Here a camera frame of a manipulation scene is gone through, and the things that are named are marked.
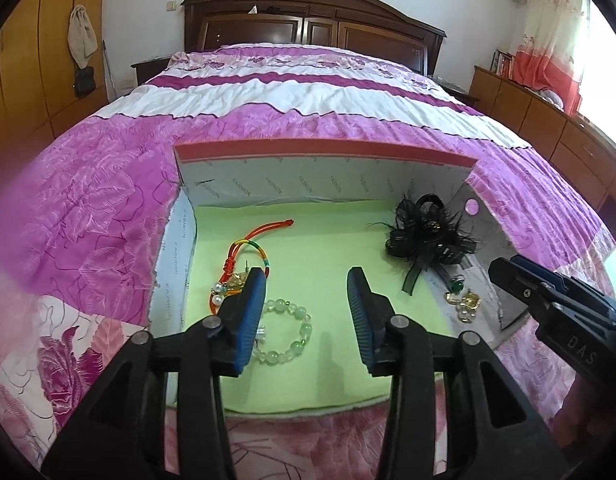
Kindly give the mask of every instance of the round hole in box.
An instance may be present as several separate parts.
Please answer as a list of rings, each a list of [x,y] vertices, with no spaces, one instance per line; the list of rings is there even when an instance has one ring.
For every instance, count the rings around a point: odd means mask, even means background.
[[[470,216],[475,216],[478,213],[478,202],[473,198],[470,198],[466,202],[465,210]]]

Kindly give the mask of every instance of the headboard panel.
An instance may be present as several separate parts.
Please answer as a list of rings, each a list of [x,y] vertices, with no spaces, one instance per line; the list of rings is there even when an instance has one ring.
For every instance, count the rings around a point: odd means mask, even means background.
[[[235,43],[339,46],[424,75],[437,65],[443,30],[379,0],[185,0],[187,52]],[[257,14],[248,14],[253,6]]]

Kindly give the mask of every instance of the red and white curtain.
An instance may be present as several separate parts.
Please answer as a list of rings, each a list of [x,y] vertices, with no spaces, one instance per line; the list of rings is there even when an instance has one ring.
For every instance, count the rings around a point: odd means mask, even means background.
[[[535,90],[556,92],[564,111],[574,113],[589,31],[590,0],[528,0],[512,79]]]

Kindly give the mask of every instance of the bed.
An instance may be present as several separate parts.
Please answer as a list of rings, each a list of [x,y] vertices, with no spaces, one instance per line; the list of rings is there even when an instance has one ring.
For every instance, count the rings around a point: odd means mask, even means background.
[[[468,182],[520,253],[614,293],[604,264],[616,243],[590,206],[526,142],[425,77],[443,31],[377,0],[184,7],[186,52],[57,139],[0,198],[0,423],[34,465],[118,348],[149,325],[180,190],[175,142],[326,137],[473,156]],[[535,328],[529,320],[497,352],[550,422],[574,373]],[[386,412],[229,418],[237,476],[372,478]],[[444,430],[440,414],[438,470]]]

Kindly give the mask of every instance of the bedspread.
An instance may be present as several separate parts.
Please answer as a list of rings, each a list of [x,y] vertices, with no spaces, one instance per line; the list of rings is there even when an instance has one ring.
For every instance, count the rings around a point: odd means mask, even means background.
[[[57,139],[0,197],[0,305],[8,304],[0,307],[0,421],[32,462],[123,341],[149,323],[153,267],[180,187],[172,145],[280,137],[472,156],[468,182],[520,253],[613,293],[603,262],[616,244],[596,213],[524,140],[430,79],[315,46],[177,54],[161,75]],[[498,354],[550,420],[573,372],[534,327]],[[267,442],[271,463],[283,456],[303,478],[369,478],[384,422],[376,406],[311,421],[237,421],[231,438],[235,453],[246,453],[246,441]],[[260,465],[243,478],[270,474]]]

